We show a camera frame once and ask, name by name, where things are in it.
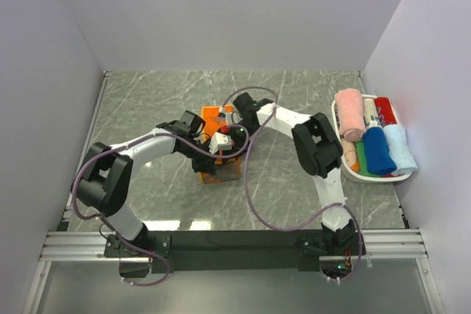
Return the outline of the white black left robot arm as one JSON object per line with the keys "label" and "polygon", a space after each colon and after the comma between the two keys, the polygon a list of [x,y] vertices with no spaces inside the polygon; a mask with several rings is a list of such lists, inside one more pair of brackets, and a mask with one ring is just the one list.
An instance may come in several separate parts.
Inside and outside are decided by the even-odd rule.
{"label": "white black left robot arm", "polygon": [[180,119],[158,124],[125,143],[93,144],[71,186],[74,212],[84,221],[102,219],[122,237],[123,250],[133,257],[153,250],[147,226],[126,204],[132,175],[146,163],[175,152],[204,172],[213,172],[208,145],[197,141],[204,128],[205,121],[186,110]]}

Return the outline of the grey orange giraffe towel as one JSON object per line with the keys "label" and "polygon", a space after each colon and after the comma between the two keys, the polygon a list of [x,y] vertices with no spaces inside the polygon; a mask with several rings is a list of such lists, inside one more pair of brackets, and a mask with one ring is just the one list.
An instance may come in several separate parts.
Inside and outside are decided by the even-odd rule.
{"label": "grey orange giraffe towel", "polygon": [[[202,142],[209,141],[212,135],[222,126],[228,125],[226,118],[219,117],[219,107],[203,106],[201,108],[201,117],[205,121],[205,127],[202,129]],[[207,183],[221,183],[237,180],[241,178],[241,161],[239,159],[215,161],[216,174],[199,173],[200,181]]]}

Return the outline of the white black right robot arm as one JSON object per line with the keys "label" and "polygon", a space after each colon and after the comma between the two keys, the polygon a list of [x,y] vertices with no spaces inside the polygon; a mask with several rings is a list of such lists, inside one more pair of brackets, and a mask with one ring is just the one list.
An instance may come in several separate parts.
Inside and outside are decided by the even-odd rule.
{"label": "white black right robot arm", "polygon": [[[251,136],[244,165],[244,192],[252,214],[265,227],[278,232],[294,232],[322,218],[324,246],[331,254],[341,254],[348,248],[350,240],[358,244],[358,253],[363,253],[363,238],[356,217],[346,205],[341,185],[341,157],[343,149],[327,116],[323,113],[306,115],[288,110],[278,104],[278,95],[271,91],[273,100],[255,101],[242,88],[229,97],[241,116],[241,123]],[[255,209],[249,193],[247,174],[249,157],[255,141],[264,128],[282,133],[294,142],[298,161],[305,173],[312,177],[316,186],[321,209],[308,220],[290,228],[270,224]]]}

